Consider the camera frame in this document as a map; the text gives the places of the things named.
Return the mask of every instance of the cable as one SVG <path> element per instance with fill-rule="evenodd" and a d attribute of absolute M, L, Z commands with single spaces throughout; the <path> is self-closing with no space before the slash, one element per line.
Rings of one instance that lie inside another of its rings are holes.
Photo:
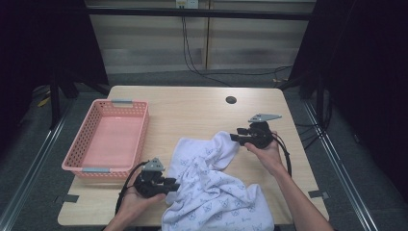
<path fill-rule="evenodd" d="M 318 126 L 317 123 L 311 123 L 311 124 L 302 124 L 302 123 L 295 123 L 295 126 L 299 126 L 299 127 L 314 127 L 314 126 Z"/>
<path fill-rule="evenodd" d="M 319 136 L 319 134 L 313 134 L 312 136 L 309 136 L 309 137 L 307 137 L 307 138 L 304 138 L 304 139 L 302 139 L 302 140 L 300 140 L 301 142 L 305 142 L 305 141 L 307 141 L 307 140 L 309 140 L 309 139 L 311 139 L 311 138 L 315 138 L 316 136 Z"/>
<path fill-rule="evenodd" d="M 191 56 L 191 51 L 190 51 L 190 45 L 189 45 L 189 39 L 188 39 L 188 36 L 187 36 L 187 24 L 186 24 L 186 18 L 185 18 L 185 17 L 182 17 L 182 25 L 183 25 L 183 53 L 184 53 L 184 61 L 185 61 L 185 63 L 186 63 L 187 68 L 188 68 L 192 73 L 197 74 L 197 75 L 200 75 L 200 76 L 203 77 L 203 78 L 206 78 L 206 79 L 210 79 L 210 80 L 219 82 L 219 83 L 221 83 L 221 84 L 223 84 L 223 85 L 226 85 L 226 86 L 228 86 L 228 87 L 232 87 L 231 85 L 229 85 L 229 84 L 227 84 L 227 83 L 225 83 L 225 82 L 223 82 L 223 81 L 220 81 L 220 80 L 218 80 L 218 79 L 214 79 L 214 78 L 211 78 L 211 77 L 208 77 L 208 76 L 209 76 L 209 75 L 247 75 L 247 76 L 261 76 L 261 75 L 269 75 L 269 74 L 272 74 L 272 75 L 274 75 L 274 77 L 275 77 L 274 79 L 276 80 L 276 81 L 275 81 L 275 86 L 274 86 L 274 88 L 276 88 L 276 87 L 277 87 L 277 83 L 278 83 L 278 77 L 277 77 L 276 73 L 278 73 L 278 72 L 280 72 L 280 71 L 283 71 L 283 70 L 285 70 L 285 69 L 287 69 L 287 68 L 293 67 L 292 65 L 284 65 L 284 66 L 279 66 L 279 67 L 273 69 L 272 71 L 262 72 L 262 73 L 239 73 L 239 72 L 211 72 L 211 73 L 202 73 L 202 72 L 200 72 L 200 71 L 195 67 L 194 62 L 192 61 L 192 56 Z M 189 64 L 189 62 L 188 62 L 187 55 L 189 55 L 189 59 L 190 59 L 190 63 L 191 63 L 191 64 Z"/>
<path fill-rule="evenodd" d="M 280 89 L 281 91 L 283 91 L 283 90 L 286 90 L 286 89 L 288 89 L 288 88 L 297 86 L 297 85 L 299 85 L 304 79 L 306 79 L 306 78 L 309 76 L 309 74 L 311 74 L 311 73 L 312 73 L 312 71 L 310 71 L 310 70 L 309 70 L 309 71 L 306 71 L 305 73 L 299 75 L 297 78 L 292 79 L 292 80 L 286 82 L 285 84 L 279 86 L 279 89 Z"/>
<path fill-rule="evenodd" d="M 148 163 L 148 162 L 141 162 L 140 164 L 138 164 L 137 166 L 135 166 L 135 168 L 133 168 L 133 170 L 130 172 L 128 178 L 126 179 L 125 184 L 123 185 L 122 190 L 121 190 L 120 193 L 119 193 L 119 198 L 117 199 L 116 208 L 115 208 L 115 214 L 117 214 L 117 212 L 119 211 L 120 205 L 122 204 L 123 197 L 124 197 L 126 191 L 130 188 L 130 187 L 127 187 L 130 178 L 132 178 L 133 174 L 135 173 L 135 171 L 136 171 L 139 167 L 144 166 L 144 165 L 146 165 L 147 163 Z"/>
<path fill-rule="evenodd" d="M 200 76 L 203 77 L 203 78 L 206 78 L 206 79 L 210 79 L 210 80 L 219 82 L 219 83 L 221 83 L 222 85 L 225 85 L 225 86 L 227 86 L 227 87 L 232 87 L 231 85 L 229 85 L 229 84 L 227 84 L 227 83 L 225 83 L 225 82 L 222 82 L 222 81 L 220 81 L 220 80 L 218 80 L 218 79 L 210 78 L 210 77 L 208 77 L 208 76 L 205 76 L 204 74 L 201 74 L 201 73 L 197 70 L 197 68 L 195 68 L 194 62 L 192 61 L 192 57 L 191 57 L 190 46 L 189 46 L 189 40 L 188 40 L 188 37 L 187 37 L 186 18 L 185 18 L 185 17 L 182 17 L 182 23 L 183 23 L 183 53 L 184 53 L 184 61 L 186 62 L 187 68 L 188 68 L 192 73 L 195 73 L 195 74 L 197 74 L 197 75 L 200 75 Z M 193 69 L 191 69 L 189 63 L 187 62 L 187 57 L 186 57 L 186 45 L 187 45 L 187 51 L 188 51 L 188 54 L 189 54 L 189 57 L 190 57 L 190 62 L 191 62 L 191 65 L 192 65 L 192 68 L 193 68 Z"/>
<path fill-rule="evenodd" d="M 308 129 L 304 130 L 303 132 L 298 133 L 298 135 L 301 136 L 301 135 L 303 135 L 303 134 L 309 132 L 310 130 L 312 130 L 312 129 L 314 129 L 314 128 L 315 128 L 315 127 L 309 127 Z"/>
<path fill-rule="evenodd" d="M 291 158 L 289 157 L 290 154 L 288 152 L 288 149 L 286 148 L 285 143 L 283 142 L 282 138 L 279 137 L 277 134 L 273 133 L 273 136 L 275 136 L 277 139 L 275 139 L 279 146 L 282 148 L 283 153 L 285 154 L 285 159 L 286 159 L 286 167 L 288 169 L 289 175 L 292 177 L 292 163 L 291 163 Z"/>
<path fill-rule="evenodd" d="M 317 141 L 319 138 L 323 136 L 325 132 L 323 131 L 322 133 L 319 133 L 312 141 L 309 142 L 303 149 L 306 150 L 308 149 L 315 141 Z"/>

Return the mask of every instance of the wooden table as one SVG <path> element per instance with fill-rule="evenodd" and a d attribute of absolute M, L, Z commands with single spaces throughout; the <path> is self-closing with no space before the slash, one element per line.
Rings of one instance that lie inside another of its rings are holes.
<path fill-rule="evenodd" d="M 227 96 L 236 97 L 237 102 L 227 103 Z M 210 140 L 218 131 L 236 134 L 238 127 L 247 128 L 247 121 L 256 114 L 281 115 L 282 118 L 270 120 L 268 124 L 271 130 L 278 132 L 291 153 L 293 180 L 307 195 L 310 191 L 318 190 L 281 90 L 117 86 L 112 88 L 108 98 L 148 101 L 150 121 L 141 160 L 158 157 L 165 167 L 168 167 L 173 150 L 182 137 Z M 240 148 L 224 172 L 240 178 L 247 186 L 261 185 L 276 224 L 293 222 L 274 178 L 246 148 Z M 124 180 L 107 182 L 75 177 L 68 194 L 79 195 L 79 199 L 76 203 L 66 202 L 63 205 L 58 217 L 59 224 L 108 224 L 114 216 L 117 195 L 123 183 Z M 322 198 L 311 198 L 311 201 L 328 218 Z M 166 208 L 164 202 L 152 206 L 134 225 L 160 226 Z"/>

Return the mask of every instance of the white cloth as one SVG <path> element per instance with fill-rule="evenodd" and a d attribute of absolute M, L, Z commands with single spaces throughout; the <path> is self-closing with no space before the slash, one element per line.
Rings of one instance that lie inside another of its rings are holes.
<path fill-rule="evenodd" d="M 273 230 L 273 217 L 259 185 L 248 188 L 221 170 L 239 149 L 226 132 L 210 141 L 182 138 L 168 168 L 167 177 L 181 184 L 170 192 L 171 206 L 162 217 L 167 230 Z"/>

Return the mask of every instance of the wire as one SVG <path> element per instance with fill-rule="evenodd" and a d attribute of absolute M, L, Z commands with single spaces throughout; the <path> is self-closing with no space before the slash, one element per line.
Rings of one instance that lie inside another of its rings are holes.
<path fill-rule="evenodd" d="M 313 138 L 312 141 L 310 141 L 307 145 L 304 146 L 304 148 L 303 148 L 304 150 L 308 149 L 315 141 L 317 141 L 319 138 L 321 138 L 326 133 L 326 131 L 327 131 L 329 125 L 330 125 L 330 120 L 332 118 L 332 114 L 333 114 L 333 100 L 332 100 L 331 94 L 329 93 L 329 101 L 328 101 L 326 112 L 325 112 L 324 122 L 322 124 L 318 124 L 318 123 L 317 124 L 296 124 L 296 126 L 310 127 L 306 131 L 300 133 L 299 136 L 301 134 L 306 133 L 307 131 L 309 131 L 313 127 L 320 125 L 321 132 L 317 133 L 316 135 L 313 135 L 311 137 L 308 137 L 308 138 L 305 138 L 305 139 L 301 140 L 302 142 L 304 142 L 304 141 L 307 141 L 307 140 Z"/>
<path fill-rule="evenodd" d="M 273 134 L 274 136 L 276 136 L 277 139 L 275 139 L 278 144 L 281 146 L 283 153 L 285 154 L 285 159 L 286 159 L 286 167 L 288 169 L 288 173 L 289 175 L 292 177 L 292 163 L 291 163 L 291 158 L 289 157 L 290 154 L 288 152 L 288 149 L 286 148 L 285 143 L 283 142 L 282 138 L 279 137 L 277 134 Z"/>
<path fill-rule="evenodd" d="M 227 84 L 227 83 L 225 83 L 225 82 L 223 82 L 223 81 L 220 81 L 220 80 L 214 79 L 214 78 L 210 78 L 210 77 L 208 77 L 208 76 L 206 76 L 206 75 L 200 73 L 200 72 L 197 70 L 197 68 L 195 68 L 194 62 L 192 61 L 191 52 L 190 52 L 190 46 L 189 46 L 189 40 L 188 40 L 188 36 L 187 36 L 186 18 L 185 18 L 185 17 L 182 17 L 181 19 L 182 19 L 182 23 L 183 23 L 183 53 L 184 53 L 184 61 L 186 62 L 187 68 L 188 68 L 192 73 L 195 73 L 195 74 L 197 74 L 197 75 L 200 75 L 200 76 L 203 77 L 203 78 L 206 78 L 206 79 L 210 79 L 210 80 L 219 82 L 219 83 L 221 83 L 222 85 L 225 85 L 225 86 L 227 86 L 227 87 L 232 87 L 231 85 L 229 85 L 229 84 Z M 189 54 L 189 57 L 190 57 L 190 62 L 191 62 L 192 69 L 191 69 L 191 67 L 190 67 L 190 65 L 189 65 L 189 62 L 187 61 L 186 46 L 187 46 L 187 51 L 188 51 L 188 54 Z"/>
<path fill-rule="evenodd" d="M 129 183 L 130 178 L 132 178 L 133 174 L 135 173 L 135 171 L 136 171 L 139 167 L 144 166 L 144 165 L 146 165 L 147 163 L 148 163 L 148 162 L 141 162 L 140 164 L 138 164 L 137 166 L 135 166 L 135 168 L 133 168 L 133 170 L 129 173 L 129 176 L 128 176 L 128 178 L 126 179 L 126 182 L 125 182 L 125 184 L 123 185 L 122 190 L 121 190 L 120 193 L 119 193 L 119 198 L 117 199 L 116 208 L 115 208 L 115 214 L 117 214 L 117 212 L 119 211 L 120 205 L 122 204 L 122 199 L 123 199 L 123 197 L 124 197 L 126 191 L 130 188 L 130 187 L 127 186 L 128 183 Z"/>
<path fill-rule="evenodd" d="M 304 130 L 303 132 L 300 132 L 298 135 L 301 136 L 307 132 L 309 132 L 310 130 L 314 129 L 315 127 L 309 127 L 308 129 Z"/>
<path fill-rule="evenodd" d="M 189 39 L 188 39 L 188 35 L 187 35 L 187 24 L 186 24 L 186 18 L 182 17 L 182 24 L 183 24 L 183 53 L 184 53 L 184 61 L 186 63 L 187 68 L 194 74 L 200 75 L 203 78 L 206 79 L 210 79 L 216 82 L 221 83 L 222 85 L 228 86 L 228 87 L 232 87 L 231 85 L 220 81 L 218 79 L 214 79 L 211 77 L 208 77 L 209 75 L 247 75 L 247 76 L 262 76 L 262 75 L 274 75 L 274 79 L 275 79 L 275 85 L 274 88 L 277 87 L 278 84 L 278 77 L 276 75 L 276 73 L 283 71 L 285 69 L 291 68 L 293 67 L 292 65 L 284 65 L 284 66 L 279 66 L 275 69 L 273 69 L 272 71 L 268 71 L 268 72 L 261 72 L 261 73 L 239 73 L 239 72 L 210 72 L 210 73 L 202 73 L 200 72 L 194 65 L 194 62 L 192 60 L 192 56 L 191 56 L 191 51 L 190 51 L 190 45 L 189 45 Z"/>
<path fill-rule="evenodd" d="M 318 126 L 317 123 L 311 123 L 311 124 L 301 124 L 301 123 L 295 123 L 295 126 L 299 126 L 299 127 L 314 127 L 314 126 Z"/>

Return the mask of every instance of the black tape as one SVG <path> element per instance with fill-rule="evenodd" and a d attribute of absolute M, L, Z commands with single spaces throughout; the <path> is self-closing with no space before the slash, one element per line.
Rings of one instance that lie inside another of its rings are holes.
<path fill-rule="evenodd" d="M 322 197 L 322 199 L 328 199 L 330 198 L 329 194 L 327 192 L 321 192 L 321 191 L 310 191 L 308 192 L 310 198 L 316 198 L 316 197 Z"/>
<path fill-rule="evenodd" d="M 78 201 L 79 195 L 59 195 L 55 198 L 54 203 L 64 204 L 64 202 L 76 203 Z"/>

